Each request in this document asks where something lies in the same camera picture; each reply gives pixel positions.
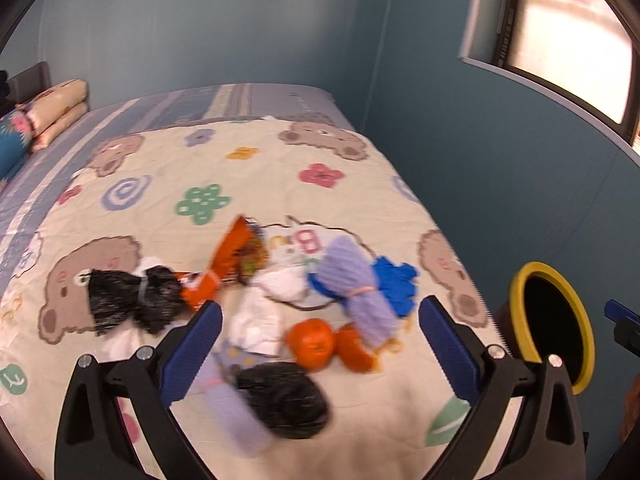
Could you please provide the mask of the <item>person's right hand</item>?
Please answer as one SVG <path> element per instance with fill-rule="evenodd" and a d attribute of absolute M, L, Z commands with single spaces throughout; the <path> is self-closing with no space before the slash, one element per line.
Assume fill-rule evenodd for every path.
<path fill-rule="evenodd" d="M 620 425 L 620 442 L 624 443 L 640 416 L 640 376 L 634 378 L 624 397 L 624 418 Z"/>

